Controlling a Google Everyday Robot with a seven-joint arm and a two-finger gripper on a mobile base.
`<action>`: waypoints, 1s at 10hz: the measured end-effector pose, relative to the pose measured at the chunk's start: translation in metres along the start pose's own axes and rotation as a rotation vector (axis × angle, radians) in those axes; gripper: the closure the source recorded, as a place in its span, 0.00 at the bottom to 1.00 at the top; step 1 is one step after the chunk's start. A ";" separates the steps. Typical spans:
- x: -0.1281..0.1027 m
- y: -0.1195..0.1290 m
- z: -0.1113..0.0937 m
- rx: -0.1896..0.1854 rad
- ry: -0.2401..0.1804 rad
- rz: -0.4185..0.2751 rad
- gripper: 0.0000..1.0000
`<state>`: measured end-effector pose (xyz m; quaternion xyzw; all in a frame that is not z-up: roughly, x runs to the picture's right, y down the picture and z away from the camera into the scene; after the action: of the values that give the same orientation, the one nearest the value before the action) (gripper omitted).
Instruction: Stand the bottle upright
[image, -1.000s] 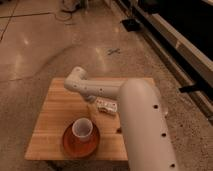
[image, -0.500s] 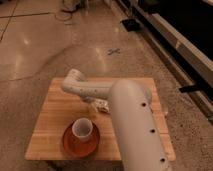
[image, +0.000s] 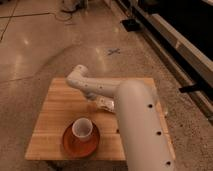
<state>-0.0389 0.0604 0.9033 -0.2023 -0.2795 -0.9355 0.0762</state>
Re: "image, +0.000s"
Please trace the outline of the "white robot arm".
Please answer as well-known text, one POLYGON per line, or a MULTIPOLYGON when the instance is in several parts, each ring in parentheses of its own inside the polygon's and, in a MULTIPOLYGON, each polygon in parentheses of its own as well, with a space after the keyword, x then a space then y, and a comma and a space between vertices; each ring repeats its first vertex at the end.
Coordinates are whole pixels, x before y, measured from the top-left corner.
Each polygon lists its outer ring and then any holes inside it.
POLYGON ((77 65, 67 84, 87 98, 112 98, 129 171, 176 171, 175 161, 156 109, 157 94, 142 79, 88 77, 77 65))

